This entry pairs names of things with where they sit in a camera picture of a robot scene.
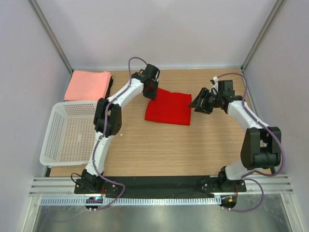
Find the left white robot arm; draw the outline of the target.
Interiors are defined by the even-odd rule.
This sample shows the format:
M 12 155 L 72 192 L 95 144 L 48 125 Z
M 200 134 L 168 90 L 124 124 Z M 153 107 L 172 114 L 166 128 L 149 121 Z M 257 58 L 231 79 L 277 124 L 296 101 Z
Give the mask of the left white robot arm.
M 145 69 L 133 73 L 128 83 L 116 94 L 98 100 L 94 116 L 95 144 L 88 164 L 76 180 L 75 193 L 98 193 L 102 189 L 104 162 L 113 138 L 121 129 L 122 110 L 140 94 L 154 100 L 157 97 L 159 75 L 160 70 L 156 66 L 147 64 Z

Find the red t-shirt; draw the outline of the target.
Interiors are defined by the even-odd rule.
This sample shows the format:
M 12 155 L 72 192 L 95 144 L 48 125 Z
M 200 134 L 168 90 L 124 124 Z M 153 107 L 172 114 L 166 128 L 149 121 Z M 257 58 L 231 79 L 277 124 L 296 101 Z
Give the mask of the red t-shirt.
M 157 97 L 146 108 L 144 119 L 147 121 L 189 126 L 191 122 L 192 95 L 170 92 L 159 88 Z

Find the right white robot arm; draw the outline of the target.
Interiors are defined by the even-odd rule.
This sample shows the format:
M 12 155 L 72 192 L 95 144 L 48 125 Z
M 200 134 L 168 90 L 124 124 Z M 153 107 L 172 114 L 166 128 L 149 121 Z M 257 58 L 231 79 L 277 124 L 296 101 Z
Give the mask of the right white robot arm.
M 211 114 L 220 108 L 233 117 L 245 136 L 238 161 L 223 167 L 216 179 L 204 180 L 203 185 L 214 185 L 215 190 L 231 192 L 243 186 L 243 179 L 261 169 L 284 167 L 285 153 L 281 145 L 281 130 L 260 120 L 248 107 L 243 96 L 237 96 L 233 81 L 211 80 L 211 89 L 202 88 L 189 105 L 196 112 Z

